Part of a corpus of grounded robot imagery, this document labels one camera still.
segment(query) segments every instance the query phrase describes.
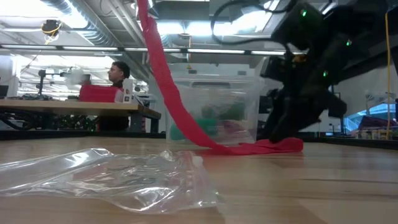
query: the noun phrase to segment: ziplock bag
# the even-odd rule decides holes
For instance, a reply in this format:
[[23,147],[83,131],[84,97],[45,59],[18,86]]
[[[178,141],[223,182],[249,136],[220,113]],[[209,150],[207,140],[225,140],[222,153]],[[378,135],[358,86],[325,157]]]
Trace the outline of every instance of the ziplock bag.
[[98,198],[139,213],[217,204],[202,159],[192,152],[132,156],[96,148],[0,164],[0,196],[20,195]]

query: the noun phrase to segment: ceiling duct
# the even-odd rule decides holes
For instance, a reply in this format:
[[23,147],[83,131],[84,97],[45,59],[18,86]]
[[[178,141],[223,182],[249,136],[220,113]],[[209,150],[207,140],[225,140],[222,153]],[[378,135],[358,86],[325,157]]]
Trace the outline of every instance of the ceiling duct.
[[[70,15],[74,10],[77,10],[88,22],[85,27],[90,30],[89,32],[79,32],[79,34],[86,40],[90,41],[95,46],[102,47],[117,47],[122,44],[115,38],[115,36],[109,31],[109,29],[103,24],[93,10],[87,6],[84,1],[80,0],[41,0],[46,5],[53,7],[61,11],[64,15]],[[121,60],[129,64],[130,67],[135,68],[133,73],[134,78],[148,81],[149,74],[141,63],[141,54],[134,60],[127,53],[123,53],[122,56],[113,56],[114,60]]]

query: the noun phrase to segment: red cloth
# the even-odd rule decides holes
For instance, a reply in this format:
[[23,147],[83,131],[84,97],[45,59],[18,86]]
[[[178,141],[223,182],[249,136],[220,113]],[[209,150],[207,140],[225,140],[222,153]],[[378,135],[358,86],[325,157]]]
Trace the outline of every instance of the red cloth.
[[277,144],[272,144],[268,140],[263,140],[255,144],[241,144],[240,146],[232,147],[222,146],[211,140],[182,104],[180,92],[174,84],[169,66],[166,62],[162,41],[157,31],[156,21],[148,16],[148,1],[138,0],[137,4],[155,80],[175,124],[187,139],[198,146],[211,148],[215,154],[250,155],[302,151],[303,141],[294,138],[285,139]]

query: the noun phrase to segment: table leg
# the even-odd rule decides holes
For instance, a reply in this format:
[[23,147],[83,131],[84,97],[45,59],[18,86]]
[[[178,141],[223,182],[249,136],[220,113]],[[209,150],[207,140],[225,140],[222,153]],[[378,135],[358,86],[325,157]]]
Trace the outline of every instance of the table leg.
[[152,118],[150,120],[150,132],[159,133],[159,119]]
[[130,115],[129,131],[135,133],[142,132],[142,115],[140,113],[134,113]]

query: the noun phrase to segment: wooden table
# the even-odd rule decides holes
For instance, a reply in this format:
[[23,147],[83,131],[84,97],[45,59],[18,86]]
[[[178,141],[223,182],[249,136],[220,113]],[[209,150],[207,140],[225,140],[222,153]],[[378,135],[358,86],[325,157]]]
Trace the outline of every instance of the wooden table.
[[0,109],[9,108],[61,115],[130,116],[131,131],[140,132],[142,117],[151,119],[151,132],[157,133],[160,113],[142,105],[88,103],[79,101],[0,100]]
[[[105,147],[115,154],[198,149],[161,139],[3,141],[0,163],[88,147]],[[94,199],[10,197],[0,198],[1,223],[396,224],[398,220],[395,151],[306,143],[303,153],[204,156],[204,165],[224,200],[219,209],[140,215]]]

